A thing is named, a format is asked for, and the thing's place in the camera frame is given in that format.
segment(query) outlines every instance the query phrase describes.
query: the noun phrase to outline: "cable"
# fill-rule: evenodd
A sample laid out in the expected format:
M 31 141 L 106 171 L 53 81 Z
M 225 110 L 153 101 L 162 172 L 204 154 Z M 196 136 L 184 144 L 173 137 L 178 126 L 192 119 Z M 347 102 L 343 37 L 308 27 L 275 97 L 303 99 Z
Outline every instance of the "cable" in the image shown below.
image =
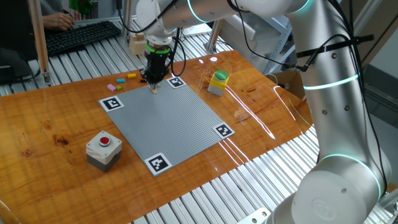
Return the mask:
M 398 215 L 396 216 L 396 219 L 392 222 L 392 224 L 396 224 L 398 221 Z
M 222 40 L 217 40 L 217 42 L 220 42 L 220 43 L 226 44 L 226 45 L 228 45 L 228 46 L 230 46 L 230 47 L 232 48 L 231 44 L 229 44 L 229 43 L 227 43 L 227 42 L 225 42 L 225 41 L 222 41 Z
M 37 71 L 37 73 L 36 73 L 34 76 L 30 77 L 30 78 L 23 78 L 23 79 L 20 79 L 20 80 L 4 81 L 4 82 L 0 82 L 0 84 L 13 84 L 13 83 L 24 83 L 24 82 L 28 82 L 28 81 L 31 81 L 32 79 L 38 77 L 38 76 L 40 75 L 40 72 L 41 72 L 41 71 L 40 71 L 40 68 L 39 68 L 39 70 Z
M 120 17 L 120 20 L 121 20 L 124 28 L 126 28 L 129 32 L 132 32 L 133 34 L 138 34 L 138 33 L 144 32 L 147 29 L 149 29 L 150 27 L 152 27 L 157 22 L 158 19 L 160 19 L 171 7 L 174 6 L 174 4 L 177 1 L 178 0 L 173 0 L 172 2 L 170 2 L 170 4 L 168 4 L 167 7 L 156 17 L 156 19 L 154 19 L 148 26 L 146 26 L 145 28 L 143 28 L 142 30 L 139 30 L 139 31 L 131 30 L 130 28 L 127 27 L 127 25 L 123 21 L 122 13 L 121 13 L 120 9 L 118 9 L 119 17 Z
M 331 36 L 327 41 L 325 41 L 318 49 L 317 51 L 315 51 L 311 57 L 307 60 L 307 62 L 305 63 L 304 66 L 296 66 L 296 68 L 298 68 L 299 70 L 301 70 L 302 72 L 306 72 L 309 68 L 309 66 L 311 65 L 311 63 L 315 60 L 315 57 L 322 51 L 322 48 L 329 43 L 329 41 L 331 41 L 332 39 L 336 38 L 336 37 L 342 37 L 344 38 L 345 41 L 349 40 L 345 35 L 343 34 L 335 34 L 333 36 Z
M 328 2 L 336 9 L 336 11 L 339 13 L 339 15 L 341 16 L 341 18 L 343 19 L 343 22 L 345 24 L 347 33 L 349 34 L 349 37 L 352 41 L 353 44 L 353 48 L 354 48 L 354 57 L 356 59 L 356 69 L 358 69 L 358 75 L 359 75 L 359 89 L 361 90 L 361 94 L 362 94 L 362 99 L 363 99 L 363 103 L 364 103 L 364 107 L 367 109 L 367 103 L 364 97 L 364 79 L 363 79 L 363 69 L 361 66 L 361 59 L 359 56 L 359 50 L 358 50 L 358 46 L 356 44 L 356 40 L 354 39 L 354 34 L 353 34 L 353 26 L 349 24 L 346 16 L 343 13 L 343 10 L 341 9 L 339 3 L 336 0 L 328 0 Z M 381 172 L 382 172 L 382 177 L 383 177 L 383 182 L 384 182 L 384 193 L 382 194 L 385 195 L 387 192 L 387 178 L 386 178 L 386 173 L 384 172 L 384 167 L 383 167 L 383 163 L 382 163 L 382 156 L 381 156 L 381 148 L 380 148 L 380 142 L 379 142 L 379 138 L 377 137 L 376 134 L 376 130 L 374 129 L 374 125 L 371 119 L 371 116 L 369 114 L 369 110 L 366 110 L 368 112 L 368 119 L 372 128 L 372 132 L 374 134 L 374 137 L 376 139 L 376 143 L 377 143 L 377 148 L 379 151 L 379 162 L 380 162 L 380 166 L 381 166 Z
M 276 80 L 276 85 L 278 85 L 278 78 L 274 74 L 268 73 L 268 74 L 265 74 L 265 75 L 272 75 L 275 78 L 275 80 Z
M 349 25 L 354 29 L 354 3 L 353 0 L 349 0 Z
M 183 45 L 180 42 L 180 31 L 181 31 L 181 28 L 178 28 L 177 29 L 177 34 L 174 37 L 174 40 L 175 40 L 174 49 L 172 51 L 173 53 L 172 53 L 172 57 L 170 59 L 171 71 L 176 77 L 180 77 L 184 73 L 185 67 L 187 66 L 187 55 L 185 54 L 184 47 L 183 47 Z M 180 72 L 180 74 L 176 75 L 175 72 L 174 72 L 174 59 L 175 59 L 175 54 L 177 53 L 177 47 L 178 46 L 180 46 L 181 50 L 182 50 L 182 54 L 183 54 L 183 57 L 184 57 L 184 66 L 183 66 L 182 71 Z
M 234 0 L 234 1 L 235 1 L 235 4 L 236 4 L 236 7 L 239 8 L 239 7 L 238 7 L 238 2 L 237 2 L 236 0 Z M 267 58 L 267 57 L 265 57 L 265 56 L 262 56 L 262 55 L 259 55 L 259 54 L 255 53 L 255 51 L 253 51 L 253 50 L 250 48 L 250 46 L 249 46 L 248 37 L 247 37 L 247 35 L 246 35 L 246 29 L 245 29 L 245 27 L 244 27 L 244 22 L 243 22 L 243 17 L 242 17 L 242 12 L 241 12 L 241 11 L 239 11 L 239 16 L 241 17 L 241 20 L 242 20 L 243 34 L 244 34 L 244 40 L 246 41 L 246 46 L 248 47 L 248 49 L 249 49 L 254 55 L 257 55 L 258 57 L 264 58 L 264 59 L 269 60 L 269 61 L 271 61 L 271 62 L 277 63 L 277 64 L 279 64 L 279 65 L 285 66 L 285 67 L 287 67 L 287 68 L 292 67 L 292 66 L 289 65 L 289 64 L 280 63 L 280 62 L 277 62 L 277 61 L 275 61 L 275 60 L 273 60 L 273 59 L 271 59 L 271 58 Z

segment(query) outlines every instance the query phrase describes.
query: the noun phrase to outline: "person's hand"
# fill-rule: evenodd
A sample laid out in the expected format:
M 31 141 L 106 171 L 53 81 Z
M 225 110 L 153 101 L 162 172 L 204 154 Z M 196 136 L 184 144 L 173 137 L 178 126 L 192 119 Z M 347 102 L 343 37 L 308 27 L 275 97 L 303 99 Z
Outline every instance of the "person's hand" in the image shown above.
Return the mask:
M 70 14 L 58 12 L 49 16 L 43 16 L 44 29 L 67 31 L 75 21 Z

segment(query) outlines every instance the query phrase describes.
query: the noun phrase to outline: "green cap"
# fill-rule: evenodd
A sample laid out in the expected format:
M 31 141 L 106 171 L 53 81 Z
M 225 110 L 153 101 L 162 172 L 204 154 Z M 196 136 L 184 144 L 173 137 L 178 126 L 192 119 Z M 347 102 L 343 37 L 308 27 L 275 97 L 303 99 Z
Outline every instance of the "green cap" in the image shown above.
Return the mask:
M 219 80 L 226 80 L 228 78 L 228 74 L 224 71 L 216 71 L 214 74 Z

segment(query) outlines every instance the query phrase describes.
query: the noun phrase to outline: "red button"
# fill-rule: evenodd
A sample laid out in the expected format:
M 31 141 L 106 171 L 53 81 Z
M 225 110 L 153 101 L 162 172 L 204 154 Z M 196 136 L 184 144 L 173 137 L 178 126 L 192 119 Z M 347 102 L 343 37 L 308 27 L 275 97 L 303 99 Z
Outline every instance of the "red button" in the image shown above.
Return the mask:
M 99 144 L 100 144 L 101 146 L 103 146 L 103 147 L 108 146 L 108 145 L 109 145 L 109 142 L 110 142 L 110 140 L 109 140 L 109 138 L 107 138 L 107 137 L 102 137 L 102 138 L 99 140 Z

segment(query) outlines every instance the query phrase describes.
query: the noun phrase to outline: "glossy table surface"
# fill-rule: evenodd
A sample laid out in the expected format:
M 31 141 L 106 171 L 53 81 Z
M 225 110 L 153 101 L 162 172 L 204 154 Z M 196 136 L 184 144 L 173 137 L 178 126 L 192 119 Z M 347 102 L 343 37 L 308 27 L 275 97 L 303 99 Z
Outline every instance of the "glossy table surface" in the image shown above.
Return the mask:
M 222 97 L 207 92 L 216 70 L 230 75 Z M 106 85 L 126 74 L 0 98 L 0 201 L 21 223 L 131 222 L 312 125 L 306 103 L 237 52 L 192 59 L 182 78 L 236 134 L 153 177 L 97 102 L 117 94 Z M 145 85 L 121 84 L 123 91 Z M 123 141 L 107 173 L 86 161 L 85 144 L 101 130 Z

